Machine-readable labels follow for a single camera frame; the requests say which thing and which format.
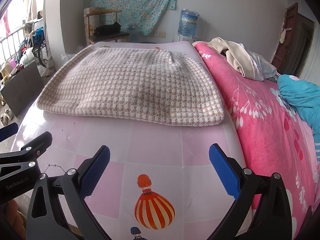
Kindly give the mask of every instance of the red striped hot air balloon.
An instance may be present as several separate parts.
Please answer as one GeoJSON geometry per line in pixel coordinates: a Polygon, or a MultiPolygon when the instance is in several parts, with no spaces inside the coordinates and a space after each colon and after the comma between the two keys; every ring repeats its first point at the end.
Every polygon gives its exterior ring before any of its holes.
{"type": "Polygon", "coordinates": [[[171,203],[158,193],[151,191],[151,180],[146,174],[138,177],[142,195],[134,208],[136,220],[146,228],[162,229],[170,225],[175,211],[171,203]]]}

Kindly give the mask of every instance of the wooden door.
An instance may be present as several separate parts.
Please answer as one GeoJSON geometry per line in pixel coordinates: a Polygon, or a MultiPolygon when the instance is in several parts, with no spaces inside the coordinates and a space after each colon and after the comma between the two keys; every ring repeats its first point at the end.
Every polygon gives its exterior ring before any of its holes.
{"type": "Polygon", "coordinates": [[[277,71],[279,71],[279,69],[281,68],[282,63],[285,59],[285,56],[288,53],[288,49],[291,45],[291,38],[294,32],[294,27],[296,25],[297,15],[298,15],[298,3],[295,3],[294,5],[290,6],[285,11],[284,26],[282,29],[282,31],[286,29],[284,42],[282,44],[279,42],[278,47],[276,49],[276,53],[271,62],[271,64],[277,68],[277,71]]]}

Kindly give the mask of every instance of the black bag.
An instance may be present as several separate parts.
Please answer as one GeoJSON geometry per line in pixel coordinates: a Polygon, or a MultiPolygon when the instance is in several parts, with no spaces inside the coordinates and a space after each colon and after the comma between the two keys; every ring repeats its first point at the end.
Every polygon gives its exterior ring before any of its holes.
{"type": "Polygon", "coordinates": [[[97,27],[93,35],[95,35],[96,37],[101,37],[101,36],[118,33],[120,30],[121,30],[121,25],[115,22],[114,24],[97,27]]]}

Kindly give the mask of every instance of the pink floral blanket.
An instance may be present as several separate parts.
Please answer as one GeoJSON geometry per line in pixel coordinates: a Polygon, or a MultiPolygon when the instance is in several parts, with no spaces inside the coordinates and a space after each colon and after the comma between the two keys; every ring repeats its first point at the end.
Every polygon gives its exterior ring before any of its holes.
{"type": "MultiPolygon", "coordinates": [[[[256,174],[281,174],[290,202],[292,237],[315,207],[318,163],[311,129],[281,97],[277,83],[246,79],[205,42],[195,49],[212,74],[234,121],[247,167],[256,174]]],[[[259,198],[255,198],[255,210],[259,198]]]]}

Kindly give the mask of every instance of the wooden chair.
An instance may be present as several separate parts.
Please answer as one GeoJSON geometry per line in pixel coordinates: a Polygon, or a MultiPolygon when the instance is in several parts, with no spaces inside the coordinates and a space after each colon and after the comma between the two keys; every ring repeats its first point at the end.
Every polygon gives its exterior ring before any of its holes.
{"type": "Polygon", "coordinates": [[[107,13],[116,13],[116,16],[115,16],[115,22],[118,21],[118,12],[121,12],[121,10],[112,10],[112,9],[101,9],[101,10],[97,10],[97,11],[94,11],[92,13],[88,13],[86,15],[84,15],[84,17],[87,17],[88,18],[88,37],[87,37],[87,40],[89,42],[89,44],[95,44],[97,42],[100,42],[100,41],[115,41],[115,42],[118,42],[118,40],[120,39],[125,39],[125,42],[128,42],[128,37],[129,37],[129,33],[127,32],[117,32],[117,33],[114,33],[114,34],[109,34],[109,35],[104,35],[102,37],[96,37],[95,35],[94,36],[91,36],[90,35],[90,16],[92,15],[102,15],[102,14],[107,14],[107,13]]]}

